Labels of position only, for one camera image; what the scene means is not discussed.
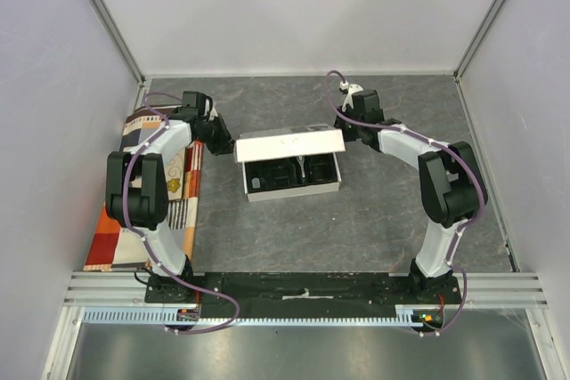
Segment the black silver hair clipper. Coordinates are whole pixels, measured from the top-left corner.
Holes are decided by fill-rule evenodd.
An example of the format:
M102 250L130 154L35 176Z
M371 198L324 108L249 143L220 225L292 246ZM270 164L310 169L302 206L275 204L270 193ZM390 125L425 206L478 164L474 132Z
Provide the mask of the black silver hair clipper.
M307 166L306 158L305 158L305 156L297 156L296 160L297 160L297 163L299 165L300 172L301 172L301 182L303 184L308 184L309 178L310 178L310 173L309 173L309 169Z

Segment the white clipper kit box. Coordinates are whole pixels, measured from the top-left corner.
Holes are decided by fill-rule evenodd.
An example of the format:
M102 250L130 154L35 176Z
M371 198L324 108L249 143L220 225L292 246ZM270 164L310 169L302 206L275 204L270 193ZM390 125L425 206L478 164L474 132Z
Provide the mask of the white clipper kit box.
M337 154L346 150L342 132L328 124L301 125L261 132L243 133L235 142L234 157L241 166L244 193L250 202L293 198L336 192L342 182ZM301 182L297 156L305 156L310 173L309 183ZM336 167L336 181L313 183L311 162L329 159ZM288 171L291 184L286 188L273 185L273 173ZM253 178L261 188L254 190Z

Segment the small clear oil bottle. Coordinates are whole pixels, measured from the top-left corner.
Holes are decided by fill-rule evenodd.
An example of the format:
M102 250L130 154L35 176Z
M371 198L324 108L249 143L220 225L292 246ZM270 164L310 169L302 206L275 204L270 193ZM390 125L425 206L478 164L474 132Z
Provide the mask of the small clear oil bottle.
M260 189L261 188L260 180L258 178L253 178L251 181L251 186L254 190Z

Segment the black comb guard attachment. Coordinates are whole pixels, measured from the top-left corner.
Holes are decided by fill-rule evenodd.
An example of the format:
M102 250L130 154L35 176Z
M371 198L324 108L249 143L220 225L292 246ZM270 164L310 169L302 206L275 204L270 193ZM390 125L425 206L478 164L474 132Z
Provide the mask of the black comb guard attachment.
M288 171L277 171L273 173L273 185L276 188L286 188L290 186L291 179Z

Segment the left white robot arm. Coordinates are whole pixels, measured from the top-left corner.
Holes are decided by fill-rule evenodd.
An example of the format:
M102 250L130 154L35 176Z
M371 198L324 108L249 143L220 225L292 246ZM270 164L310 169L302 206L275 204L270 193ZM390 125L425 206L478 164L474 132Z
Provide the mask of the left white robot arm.
M177 245L167 223L168 195L165 166L193 142L206 145L215 156L233 153L231 137L213 99L185 91L181 104L165 115L145 140L127 151L109 154L106 166L107 216L137 235L151 259L155 274L168 277L165 293L177 303L195 293L188 256Z

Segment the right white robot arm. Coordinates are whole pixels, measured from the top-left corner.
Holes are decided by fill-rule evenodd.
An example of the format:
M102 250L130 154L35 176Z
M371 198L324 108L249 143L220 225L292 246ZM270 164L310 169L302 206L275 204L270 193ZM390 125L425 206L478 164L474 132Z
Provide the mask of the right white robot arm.
M464 230L481 214L488 194L472 146L466 141L433 140L393 119L386 119L379 94L343 83L335 127L345 141L361 141L398 158L419 174L421 204L428 218L419 253L411 262L410 297L428 303L440 292L439 279L452 271Z

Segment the comb guard in box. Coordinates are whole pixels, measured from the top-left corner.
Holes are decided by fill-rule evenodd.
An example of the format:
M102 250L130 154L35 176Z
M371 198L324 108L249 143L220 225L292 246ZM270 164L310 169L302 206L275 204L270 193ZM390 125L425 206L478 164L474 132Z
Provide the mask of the comb guard in box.
M328 183L336 181L336 167L329 159L311 162L311 178L313 183Z

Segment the white cup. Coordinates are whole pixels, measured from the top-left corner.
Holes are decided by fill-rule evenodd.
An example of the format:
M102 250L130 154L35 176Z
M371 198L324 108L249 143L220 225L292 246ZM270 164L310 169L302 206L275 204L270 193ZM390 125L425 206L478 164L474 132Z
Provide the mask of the white cup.
M179 179L171 179L167 182L167 189L169 192L176 193L181 189L182 185Z

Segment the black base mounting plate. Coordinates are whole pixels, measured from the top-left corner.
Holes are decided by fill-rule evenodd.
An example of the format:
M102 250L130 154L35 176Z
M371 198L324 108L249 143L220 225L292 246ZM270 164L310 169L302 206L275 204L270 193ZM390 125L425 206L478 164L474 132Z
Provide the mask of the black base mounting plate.
M428 305L437 308L461 301L460 284L449 274L424 287L409 275L392 276L385 272L206 272L194 274L195 291L171 278L151 274L146 280L146 303L196 303L212 308L215 314L230 318L233 303L206 291L228 295L240 311L301 312L371 305Z

